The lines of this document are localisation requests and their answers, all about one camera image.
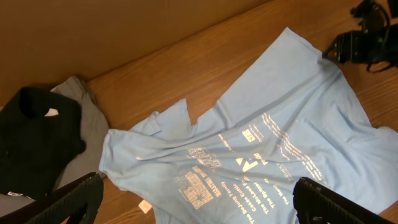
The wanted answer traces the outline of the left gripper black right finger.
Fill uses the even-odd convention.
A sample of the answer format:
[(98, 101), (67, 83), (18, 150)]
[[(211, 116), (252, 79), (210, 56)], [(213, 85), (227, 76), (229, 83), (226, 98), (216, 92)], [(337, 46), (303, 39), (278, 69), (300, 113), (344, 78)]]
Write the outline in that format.
[(308, 177), (297, 181), (293, 196), (300, 224), (392, 224)]

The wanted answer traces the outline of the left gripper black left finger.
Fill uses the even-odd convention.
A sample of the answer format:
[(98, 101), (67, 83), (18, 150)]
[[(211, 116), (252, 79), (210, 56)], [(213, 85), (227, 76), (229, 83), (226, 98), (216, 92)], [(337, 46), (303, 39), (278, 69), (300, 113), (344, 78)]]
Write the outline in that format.
[(103, 200), (103, 179), (96, 172), (1, 217), (1, 224), (93, 224)]

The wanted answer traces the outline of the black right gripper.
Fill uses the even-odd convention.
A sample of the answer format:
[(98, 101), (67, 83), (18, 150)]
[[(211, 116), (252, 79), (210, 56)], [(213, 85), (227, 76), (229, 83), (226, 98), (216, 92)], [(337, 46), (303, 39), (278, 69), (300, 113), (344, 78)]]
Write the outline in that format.
[(372, 65), (389, 62), (397, 65), (397, 25), (372, 32), (352, 30), (342, 33), (322, 52), (322, 57), (335, 63)]

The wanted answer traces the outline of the light blue printed t-shirt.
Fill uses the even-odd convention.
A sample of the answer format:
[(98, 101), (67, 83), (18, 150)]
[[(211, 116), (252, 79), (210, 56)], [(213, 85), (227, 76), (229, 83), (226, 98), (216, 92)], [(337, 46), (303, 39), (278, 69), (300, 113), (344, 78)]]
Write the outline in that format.
[(380, 213), (397, 200), (397, 133), (372, 127), (341, 70), (286, 29), (195, 125), (180, 100), (109, 130), (99, 169), (157, 223), (297, 223), (301, 177)]

